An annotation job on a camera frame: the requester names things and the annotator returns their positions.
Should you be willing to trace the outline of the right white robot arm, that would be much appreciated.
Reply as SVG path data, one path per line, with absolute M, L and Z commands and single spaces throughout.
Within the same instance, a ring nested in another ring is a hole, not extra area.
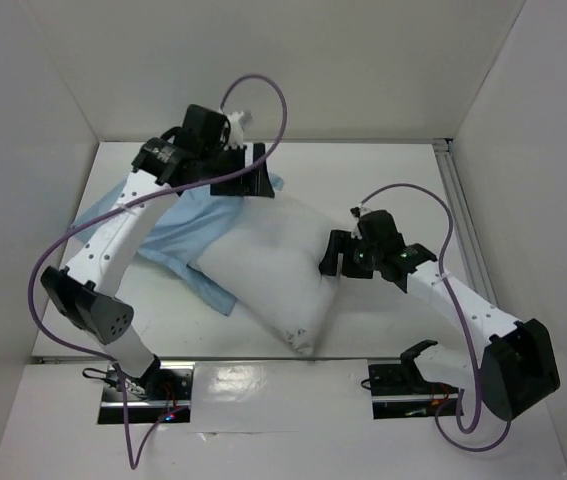
M 351 279 L 379 275 L 460 332 L 465 352 L 424 340 L 402 353 L 399 379 L 411 392 L 431 383 L 471 391 L 494 416 L 512 421 L 560 388 L 548 328 L 500 310 L 451 274 L 441 256 L 407 244 L 385 210 L 359 214 L 352 231 L 331 231 L 319 270 Z

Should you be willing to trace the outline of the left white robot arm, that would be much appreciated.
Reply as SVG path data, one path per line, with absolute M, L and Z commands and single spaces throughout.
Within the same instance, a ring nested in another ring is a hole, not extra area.
M 152 397 L 170 380 L 159 358 L 134 330 L 134 309 L 118 299 L 121 280 L 142 242 L 183 192 L 214 186 L 218 193 L 272 197 L 266 161 L 273 149 L 254 145 L 245 160 L 241 143 L 225 146 L 188 140 L 178 130 L 144 143 L 123 183 L 120 203 L 69 231 L 70 236 L 96 230 L 64 267 L 38 267 L 52 304 L 77 329 L 100 346 L 126 389 L 139 399 Z

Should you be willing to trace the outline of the white pillow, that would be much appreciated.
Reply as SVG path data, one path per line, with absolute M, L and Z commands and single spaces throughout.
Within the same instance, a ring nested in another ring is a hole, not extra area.
M 334 219 L 284 193 L 246 198 L 194 268 L 236 297 L 299 356 L 316 349 L 339 280 L 320 273 Z

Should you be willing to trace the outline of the light blue pillowcase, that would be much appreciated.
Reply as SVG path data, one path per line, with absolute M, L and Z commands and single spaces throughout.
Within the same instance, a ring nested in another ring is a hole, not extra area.
M 207 305 L 228 316 L 236 297 L 194 266 L 208 246 L 233 228 L 246 202 L 213 196 L 208 186 L 188 190 L 157 221 L 138 254 L 171 270 Z

